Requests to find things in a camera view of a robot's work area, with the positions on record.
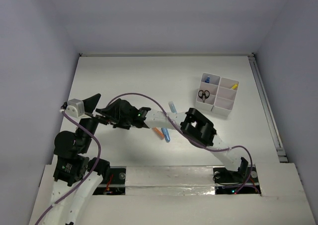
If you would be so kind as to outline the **orange highlighter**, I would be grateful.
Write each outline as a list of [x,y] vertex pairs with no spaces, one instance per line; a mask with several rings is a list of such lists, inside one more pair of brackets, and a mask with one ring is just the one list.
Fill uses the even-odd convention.
[[164,134],[162,133],[161,130],[159,130],[158,128],[152,128],[152,130],[156,133],[156,135],[157,135],[161,140],[164,140],[164,139],[165,139]]

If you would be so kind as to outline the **black handled scissors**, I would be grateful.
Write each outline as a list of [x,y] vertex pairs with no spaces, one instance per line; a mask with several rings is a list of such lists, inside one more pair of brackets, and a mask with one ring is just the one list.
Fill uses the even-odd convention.
[[205,103],[206,99],[210,97],[210,92],[208,90],[199,90],[198,97]]

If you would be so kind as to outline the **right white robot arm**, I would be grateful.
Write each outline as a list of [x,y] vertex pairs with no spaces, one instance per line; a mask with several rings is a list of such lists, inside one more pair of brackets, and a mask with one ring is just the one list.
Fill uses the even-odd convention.
[[233,181],[241,181],[248,173],[248,161],[222,141],[214,124],[195,108],[187,112],[166,113],[149,107],[136,108],[128,101],[117,99],[105,108],[96,109],[97,118],[113,128],[168,128],[177,130],[189,142],[212,153],[229,172]]

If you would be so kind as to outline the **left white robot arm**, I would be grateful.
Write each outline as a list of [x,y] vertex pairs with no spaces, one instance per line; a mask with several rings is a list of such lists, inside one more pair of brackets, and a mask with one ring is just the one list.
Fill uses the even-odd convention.
[[61,131],[54,140],[57,163],[53,173],[50,206],[37,225],[77,225],[100,183],[110,177],[110,163],[100,159],[101,144],[94,133],[99,124],[93,115],[101,95],[64,102],[60,113],[76,126]]

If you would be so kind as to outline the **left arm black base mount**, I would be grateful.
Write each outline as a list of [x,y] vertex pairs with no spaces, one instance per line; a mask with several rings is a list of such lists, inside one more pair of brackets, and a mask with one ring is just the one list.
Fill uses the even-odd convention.
[[126,167],[111,167],[109,176],[95,189],[93,195],[125,195]]

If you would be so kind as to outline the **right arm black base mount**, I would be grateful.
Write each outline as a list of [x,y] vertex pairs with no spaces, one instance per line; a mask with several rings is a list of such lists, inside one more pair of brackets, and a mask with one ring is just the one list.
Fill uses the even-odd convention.
[[[213,168],[213,181],[216,195],[234,195],[236,189],[246,180],[245,177],[235,177],[224,167]],[[252,167],[251,175],[238,194],[261,194],[256,167]]]

